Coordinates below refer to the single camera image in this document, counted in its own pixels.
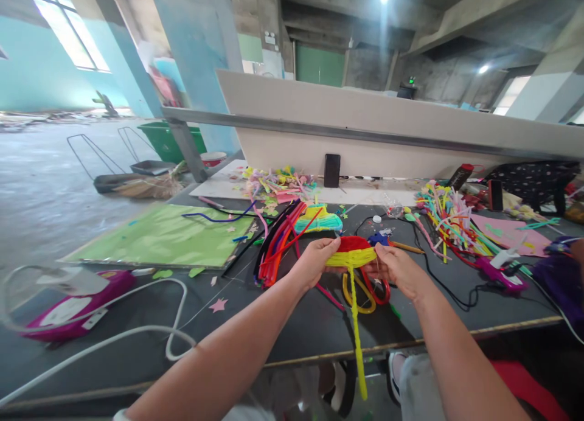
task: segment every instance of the smartphone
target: smartphone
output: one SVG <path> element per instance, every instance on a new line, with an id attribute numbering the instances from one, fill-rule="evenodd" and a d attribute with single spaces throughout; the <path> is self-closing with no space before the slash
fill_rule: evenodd
<path id="1" fill-rule="evenodd" d="M 341 155 L 327 153 L 324 156 L 324 186 L 326 188 L 338 188 L 340 174 Z"/>
<path id="2" fill-rule="evenodd" d="M 503 211 L 503 185 L 501 181 L 491 179 L 488 182 L 488 204 L 491 211 Z"/>

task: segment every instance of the concrete floor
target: concrete floor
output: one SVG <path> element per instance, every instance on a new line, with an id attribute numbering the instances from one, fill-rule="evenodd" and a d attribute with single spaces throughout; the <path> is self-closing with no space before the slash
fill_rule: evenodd
<path id="1" fill-rule="evenodd" d="M 80 133 L 87 135 L 130 173 L 135 161 L 117 129 L 146 122 L 132 118 L 89 125 L 43 124 L 20 133 L 0 133 L 0 276 L 21 265 L 56 266 L 55 260 L 151 203 L 98 194 L 66 140 Z M 159 159 L 138 138 L 132 140 L 141 161 Z M 72 143 L 93 176 L 111 174 L 83 140 Z M 23 275 L 27 279 L 15 280 L 10 289 L 11 308 L 36 291 L 23 286 L 30 285 L 30 279 L 34 283 L 37 274 Z"/>

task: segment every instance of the polka dot fabric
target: polka dot fabric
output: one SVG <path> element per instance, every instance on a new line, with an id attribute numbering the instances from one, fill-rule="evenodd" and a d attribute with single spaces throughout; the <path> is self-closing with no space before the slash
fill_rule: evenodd
<path id="1" fill-rule="evenodd" d="M 497 179 L 503 189 L 519 196 L 536 211 L 553 199 L 558 215 L 566 210 L 564 189 L 580 173 L 577 161 L 537 161 L 503 164 L 487 175 Z"/>

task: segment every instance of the table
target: table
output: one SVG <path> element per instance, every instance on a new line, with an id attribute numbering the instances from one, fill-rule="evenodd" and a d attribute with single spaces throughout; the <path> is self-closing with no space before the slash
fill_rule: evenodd
<path id="1" fill-rule="evenodd" d="M 171 200 L 175 204 L 200 206 L 202 203 L 188 196 L 191 189 L 185 189 Z M 218 200 L 230 209 L 242 209 L 248 205 L 243 200 Z M 329 205 L 329 212 L 337 209 Z M 355 228 L 365 217 L 382 214 L 383 209 L 375 206 L 358 206 L 344 220 L 345 234 L 353 234 Z M 488 213 L 495 217 L 503 214 Z M 395 227 L 393 240 L 413 245 L 414 235 L 410 224 L 385 218 L 381 227 Z M 558 227 L 566 234 L 584 235 L 581 226 L 562 220 Z M 549 238 L 556 233 L 548 228 L 539 230 Z M 365 222 L 359 231 L 363 237 L 374 233 L 373 224 Z M 300 240 L 301 248 L 318 237 L 331 237 L 332 233 L 315 233 Z M 422 242 L 428 251 L 428 245 Z M 220 271 L 205 271 L 194 279 L 187 277 L 187 271 L 175 271 L 174 277 L 183 280 L 189 289 L 187 301 L 182 314 L 181 325 L 192 319 L 183 330 L 200 340 L 226 322 L 231 316 L 245 308 L 261 293 L 254 285 L 252 264 L 258 249 L 252 246 L 237 262 L 226 277 L 220 277 L 217 285 L 211 287 L 210 280 Z M 412 258 L 422 267 L 423 257 L 413 254 Z M 292 252 L 282 261 L 281 273 L 285 273 L 294 261 Z M 535 263 L 534 257 L 523 258 L 525 262 Z M 464 301 L 468 293 L 477 284 L 485 282 L 476 270 L 454 258 L 447 265 L 430 256 L 432 271 L 442 282 L 449 286 Z M 92 269 L 102 270 L 103 266 L 92 265 Z M 138 285 L 147 284 L 150 279 L 141 278 Z M 465 313 L 453 306 L 465 325 L 475 336 L 518 330 L 538 325 L 549 325 L 561 321 L 538 288 L 530 284 L 522 297 L 517 299 L 504 297 L 496 293 L 480 292 L 478 305 Z M 344 303 L 339 276 L 325 275 L 322 284 Z M 54 350 L 47 350 L 45 345 L 24 339 L 7 329 L 0 328 L 0 362 L 2 380 L 0 395 L 22 386 L 51 366 L 87 348 L 96 342 L 111 337 L 124 330 L 146 324 L 171 325 L 176 313 L 182 289 L 174 283 L 160 283 L 134 296 L 120 301 L 111 307 L 100 323 L 85 337 L 70 341 Z M 208 306 L 218 297 L 228 299 L 226 311 L 213 314 Z M 45 291 L 34 301 L 29 301 L 19 308 L 15 318 L 19 322 L 40 314 L 58 299 L 58 294 Z M 401 320 L 392 312 L 390 306 L 378 306 L 371 315 L 359 315 L 361 343 L 366 356 L 381 353 L 389 349 L 423 344 L 422 330 L 412 304 L 397 289 L 392 290 L 391 303 L 401 314 Z M 341 313 L 331 305 L 317 290 L 312 289 L 300 301 L 290 320 L 282 330 L 268 358 L 267 367 L 294 366 L 316 363 L 353 356 L 353 331 L 350 309 Z M 170 366 L 164 356 L 165 335 L 158 333 L 141 333 L 118 341 L 102 350 L 79 360 L 66 371 L 48 379 L 33 388 L 21 400 L 12 403 L 9 408 L 19 410 L 30 406 L 44 406 L 60 402 L 78 402 L 99 397 L 124 395 L 143 391 L 159 378 Z M 173 351 L 180 353 L 187 349 L 186 343 L 176 339 Z"/>

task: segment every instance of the green trash bin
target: green trash bin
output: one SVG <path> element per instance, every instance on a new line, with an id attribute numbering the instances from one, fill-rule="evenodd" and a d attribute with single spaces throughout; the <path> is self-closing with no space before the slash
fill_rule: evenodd
<path id="1" fill-rule="evenodd" d="M 172 136 L 169 124 L 166 121 L 140 125 L 138 129 L 141 129 L 148 137 L 161 160 L 178 164 L 184 159 L 183 153 Z M 189 126 L 189 129 L 199 153 L 207 152 L 201 130 L 194 126 Z"/>

